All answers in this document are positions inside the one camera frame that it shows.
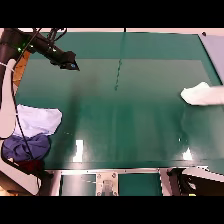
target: green table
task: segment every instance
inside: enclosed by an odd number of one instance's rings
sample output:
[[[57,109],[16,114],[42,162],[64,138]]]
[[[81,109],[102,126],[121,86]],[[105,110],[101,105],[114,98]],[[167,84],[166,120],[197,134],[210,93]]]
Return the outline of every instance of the green table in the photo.
[[[63,113],[46,169],[208,165],[224,173],[223,108],[180,98],[184,87],[221,84],[197,35],[68,33],[57,46],[77,54],[81,71],[34,54],[16,95],[17,103]],[[79,139],[83,160],[74,163]]]

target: wire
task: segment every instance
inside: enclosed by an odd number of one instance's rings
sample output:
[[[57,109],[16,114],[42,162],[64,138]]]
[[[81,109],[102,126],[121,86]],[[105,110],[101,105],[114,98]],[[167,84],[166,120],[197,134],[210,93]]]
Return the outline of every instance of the wire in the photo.
[[[24,49],[23,49],[21,55],[19,56],[19,58],[17,59],[17,61],[16,61],[16,63],[15,63],[15,66],[16,66],[17,63],[20,61],[20,59],[23,57],[23,54],[25,53],[27,47],[30,45],[30,43],[32,42],[32,40],[37,36],[37,34],[41,31],[41,29],[42,29],[42,28],[39,28],[38,31],[36,31],[36,33],[32,36],[32,38],[30,39],[30,41],[29,41],[29,42],[27,43],[27,45],[24,47]],[[31,152],[31,150],[30,150],[30,147],[29,147],[29,145],[28,145],[28,143],[27,143],[26,137],[25,137],[25,135],[24,135],[24,133],[23,133],[23,130],[22,130],[22,127],[21,127],[21,124],[20,124],[20,121],[19,121],[19,115],[18,115],[17,107],[16,107],[16,113],[17,113],[17,114],[16,114],[17,123],[18,123],[18,125],[19,125],[19,129],[20,129],[21,134],[22,134],[22,136],[23,136],[23,140],[24,140],[24,142],[25,142],[25,144],[26,144],[26,147],[27,147],[27,149],[28,149],[28,151],[29,151],[29,153],[30,153],[30,157],[31,157],[32,160],[36,161],[36,160],[34,159],[34,157],[33,157],[33,154],[32,154],[32,152]],[[37,166],[36,166],[36,163],[35,163],[35,162],[34,162],[34,170],[36,170],[36,172],[38,173]],[[40,196],[40,185],[39,185],[39,181],[38,181],[38,180],[39,180],[39,178],[37,177],[38,195]]]

